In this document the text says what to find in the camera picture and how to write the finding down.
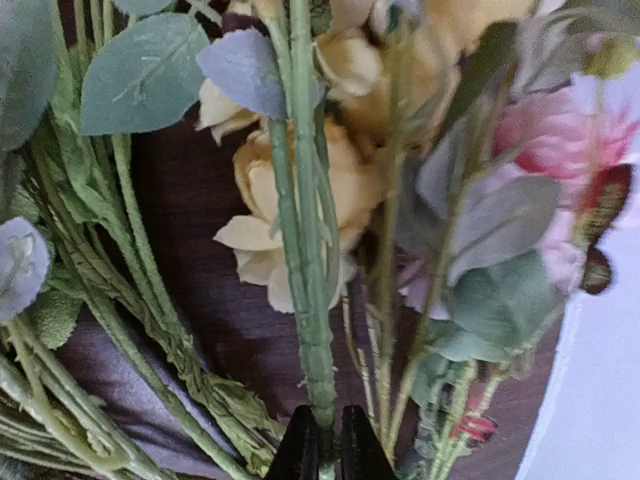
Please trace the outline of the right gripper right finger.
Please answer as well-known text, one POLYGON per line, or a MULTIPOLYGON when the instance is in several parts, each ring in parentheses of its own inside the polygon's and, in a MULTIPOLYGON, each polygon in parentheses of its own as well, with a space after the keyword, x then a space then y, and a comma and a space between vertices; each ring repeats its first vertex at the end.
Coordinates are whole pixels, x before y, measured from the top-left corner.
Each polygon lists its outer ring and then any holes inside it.
POLYGON ((343 408, 341 474, 345 480, 396 480, 397 477, 359 405, 343 408))

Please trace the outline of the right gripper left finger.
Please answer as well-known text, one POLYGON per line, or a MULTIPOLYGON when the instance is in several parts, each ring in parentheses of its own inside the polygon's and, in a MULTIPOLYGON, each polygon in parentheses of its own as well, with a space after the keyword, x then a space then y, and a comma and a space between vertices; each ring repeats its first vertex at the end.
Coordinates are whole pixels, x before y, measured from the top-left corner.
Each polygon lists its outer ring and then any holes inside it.
POLYGON ((299 405, 264 479, 318 480, 319 444, 319 427, 312 408, 299 405))

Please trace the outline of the yellow rose stem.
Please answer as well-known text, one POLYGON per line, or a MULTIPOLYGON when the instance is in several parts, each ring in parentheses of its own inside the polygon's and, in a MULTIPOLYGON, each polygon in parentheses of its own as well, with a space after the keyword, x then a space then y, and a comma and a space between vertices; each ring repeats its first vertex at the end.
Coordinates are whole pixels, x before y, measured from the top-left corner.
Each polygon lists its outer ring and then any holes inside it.
POLYGON ((296 318, 319 426, 335 417, 329 314, 349 253, 388 188, 386 149, 405 129, 426 147, 460 80, 459 60, 528 1, 232 1, 199 53, 198 126, 216 140, 252 126, 233 158, 248 207, 216 233, 239 278, 296 318))

